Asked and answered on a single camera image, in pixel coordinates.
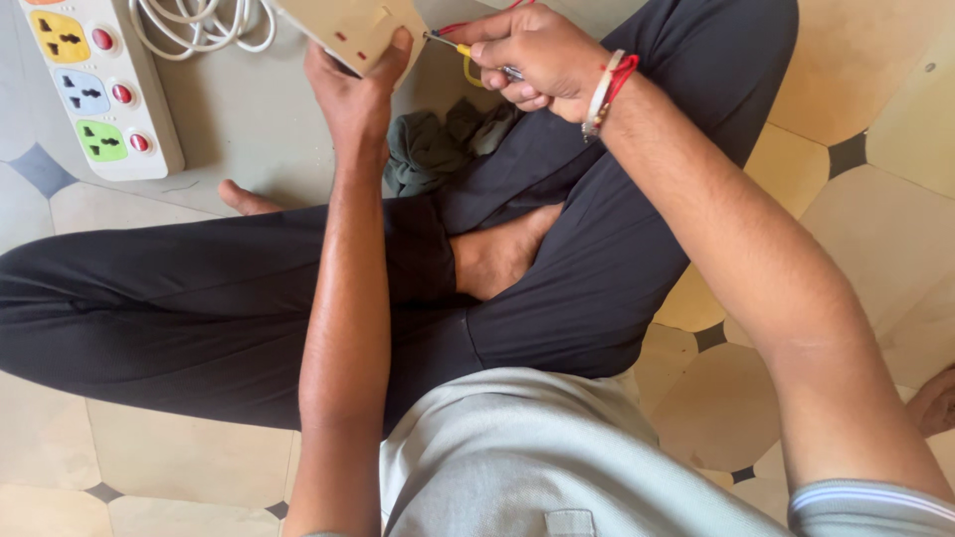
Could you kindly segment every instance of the sleeve stripe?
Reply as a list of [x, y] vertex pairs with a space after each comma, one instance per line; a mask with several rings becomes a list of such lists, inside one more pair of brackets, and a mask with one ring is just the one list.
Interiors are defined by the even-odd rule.
[[790, 510], [795, 513], [801, 508], [816, 502], [827, 500], [866, 500], [870, 502], [883, 502], [886, 504], [905, 505], [929, 513], [939, 515], [949, 522], [955, 522], [955, 511], [942, 505], [934, 504], [928, 500], [893, 492], [887, 490], [874, 490], [871, 488], [858, 488], [851, 486], [834, 486], [811, 490], [793, 498]]

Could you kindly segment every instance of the red switch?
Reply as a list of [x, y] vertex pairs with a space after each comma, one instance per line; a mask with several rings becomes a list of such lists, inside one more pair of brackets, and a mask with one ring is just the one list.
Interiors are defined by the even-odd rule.
[[133, 135], [129, 142], [139, 152], [149, 151], [149, 141], [143, 135]]
[[101, 28], [93, 30], [93, 42], [102, 51], [111, 51], [113, 49], [113, 37]]
[[113, 86], [113, 97], [123, 104], [129, 104], [133, 100], [133, 92], [129, 91], [126, 86], [117, 84]]

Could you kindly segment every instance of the bracelet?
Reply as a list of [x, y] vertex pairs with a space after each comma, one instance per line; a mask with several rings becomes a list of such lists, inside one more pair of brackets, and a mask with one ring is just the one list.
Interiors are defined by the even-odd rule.
[[613, 56], [610, 57], [610, 62], [606, 64], [604, 75], [601, 76], [600, 82], [597, 84], [597, 91], [594, 92], [594, 97], [590, 99], [590, 109], [587, 111], [587, 120], [581, 125], [581, 131], [584, 133], [584, 143], [588, 143], [591, 136], [600, 134], [600, 127], [597, 126], [599, 124], [597, 117], [604, 105], [606, 92], [610, 89], [613, 70], [617, 69], [617, 65], [620, 63], [620, 58], [622, 57], [624, 57], [623, 49], [619, 49], [616, 53], [613, 53]]
[[601, 127], [604, 126], [604, 120], [610, 110], [610, 103], [623, 89], [630, 75], [636, 72], [637, 65], [640, 63], [640, 56], [637, 54], [631, 54], [623, 60], [618, 55], [623, 55], [623, 51], [617, 51], [611, 58], [610, 65], [607, 65], [604, 77], [601, 78], [597, 92], [594, 93], [594, 98], [590, 102], [587, 122], [583, 127], [584, 143], [590, 141], [589, 137], [600, 135]]

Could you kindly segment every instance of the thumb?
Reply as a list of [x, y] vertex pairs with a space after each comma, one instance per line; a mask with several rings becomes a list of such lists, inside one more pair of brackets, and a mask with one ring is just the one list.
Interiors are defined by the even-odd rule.
[[408, 30], [404, 27], [395, 30], [391, 46], [381, 54], [378, 63], [369, 71], [368, 78], [393, 86], [408, 67], [413, 47], [414, 38]]
[[518, 67], [513, 37], [495, 41], [483, 41], [471, 46], [471, 59], [486, 69], [498, 69], [505, 65]]

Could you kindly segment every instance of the black tile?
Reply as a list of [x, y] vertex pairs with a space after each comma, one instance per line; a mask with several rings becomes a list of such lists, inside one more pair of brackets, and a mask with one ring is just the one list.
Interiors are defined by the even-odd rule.
[[737, 484], [744, 482], [746, 480], [755, 479], [756, 474], [753, 472], [753, 467], [743, 468], [742, 470], [736, 470], [732, 472], [732, 484]]
[[32, 183], [47, 199], [63, 187], [77, 182], [77, 179], [54, 161], [39, 143], [35, 143], [19, 159], [7, 164]]
[[275, 515], [275, 518], [282, 520], [288, 514], [288, 504], [286, 504], [285, 501], [281, 501], [276, 505], [266, 507], [265, 510]]
[[868, 162], [865, 159], [865, 138], [868, 133], [866, 129], [829, 148], [829, 179], [835, 179], [844, 172]]
[[111, 486], [103, 482], [100, 482], [97, 486], [87, 488], [84, 492], [99, 498], [104, 504], [108, 504], [116, 498], [123, 496], [122, 492], [113, 489]]
[[717, 345], [726, 343], [726, 334], [723, 333], [722, 322], [716, 326], [711, 326], [706, 330], [701, 330], [700, 332], [695, 333], [693, 336], [696, 337], [696, 348], [700, 353]]

